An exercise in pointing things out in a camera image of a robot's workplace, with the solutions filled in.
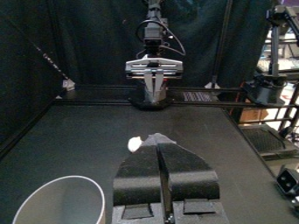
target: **black table surface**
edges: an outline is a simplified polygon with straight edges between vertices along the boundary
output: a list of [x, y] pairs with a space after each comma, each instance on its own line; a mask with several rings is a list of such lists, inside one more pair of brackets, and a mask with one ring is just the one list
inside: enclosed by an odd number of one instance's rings
[[215, 169], [231, 224], [299, 222], [259, 155], [219, 108], [52, 106], [0, 163], [0, 223], [12, 223], [18, 206], [42, 184], [69, 175], [100, 184], [109, 223], [113, 177], [129, 156], [128, 139], [145, 140], [153, 133], [168, 136]]

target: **white cup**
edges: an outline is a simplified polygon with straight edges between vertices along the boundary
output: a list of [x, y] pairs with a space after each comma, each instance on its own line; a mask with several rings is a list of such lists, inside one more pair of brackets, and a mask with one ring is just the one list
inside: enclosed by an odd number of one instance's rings
[[105, 198], [89, 178], [68, 176], [41, 186], [28, 197], [13, 224], [104, 224]]

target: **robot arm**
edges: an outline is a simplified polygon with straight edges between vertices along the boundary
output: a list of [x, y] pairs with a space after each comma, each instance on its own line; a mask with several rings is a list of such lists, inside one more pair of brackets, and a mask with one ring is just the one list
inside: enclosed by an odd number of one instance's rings
[[[151, 108], [165, 101], [165, 80], [180, 79], [183, 75], [183, 63], [179, 60], [163, 58], [164, 49], [175, 51], [180, 55], [184, 55], [185, 52], [179, 39], [168, 29], [167, 19], [161, 17], [164, 0], [144, 0], [144, 2], [148, 6], [147, 18], [137, 26], [135, 33], [144, 43], [144, 57], [125, 63], [125, 77], [144, 80], [144, 99], [139, 99], [139, 101]], [[140, 38], [139, 30], [144, 25], [144, 36]], [[169, 47], [168, 39], [176, 40], [181, 52]]]

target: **black wall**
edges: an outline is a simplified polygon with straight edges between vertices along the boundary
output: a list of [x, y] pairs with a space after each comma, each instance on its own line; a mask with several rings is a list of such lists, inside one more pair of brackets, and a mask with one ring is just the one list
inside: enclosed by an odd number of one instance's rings
[[1, 0], [0, 12], [1, 150], [61, 91], [61, 77], [8, 21], [56, 60], [46, 2]]
[[[251, 80], [267, 36], [269, 0], [233, 1], [219, 85], [237, 87]], [[184, 75], [173, 86], [203, 87], [211, 82], [227, 1], [167, 0], [163, 16], [185, 47]], [[12, 27], [50, 55], [77, 84], [133, 84], [125, 62], [143, 50], [135, 31], [145, 19], [141, 0], [0, 1], [0, 144], [14, 139], [61, 91], [61, 77]]]
[[[72, 78], [81, 84], [128, 84], [125, 62], [143, 45], [135, 37], [147, 8], [141, 0], [60, 0], [56, 9]], [[163, 15], [181, 40], [187, 56], [176, 86], [203, 87], [211, 81], [227, 1], [167, 0]], [[267, 36], [269, 0], [233, 1], [228, 36], [219, 69], [219, 84], [237, 87], [252, 78]]]

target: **black backdrop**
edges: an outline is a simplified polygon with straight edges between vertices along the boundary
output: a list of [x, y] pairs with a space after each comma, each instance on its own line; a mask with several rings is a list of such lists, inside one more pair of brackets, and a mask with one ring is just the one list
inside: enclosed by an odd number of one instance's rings
[[[126, 84], [125, 62], [143, 45], [135, 37], [147, 8], [141, 0], [70, 1], [54, 3], [66, 63], [81, 84]], [[163, 15], [181, 40], [187, 56], [184, 76], [173, 85], [203, 87], [211, 81], [227, 1], [167, 0]], [[228, 35], [219, 68], [219, 85], [237, 87], [252, 78], [267, 34], [269, 0], [233, 1]]]
[[[237, 87], [252, 78], [271, 3], [233, 1], [219, 67], [221, 87]], [[225, 4], [223, 0], [165, 1], [163, 15], [187, 51], [184, 58], [164, 55], [184, 63], [175, 86], [203, 87], [211, 81]], [[147, 14], [141, 0], [2, 0], [0, 10], [77, 84], [133, 84], [124, 69], [143, 50], [135, 37]], [[0, 34], [0, 144], [6, 145], [60, 93], [61, 77], [2, 17]]]
[[61, 91], [61, 77], [9, 24], [56, 59], [45, 1], [0, 1], [0, 152]]

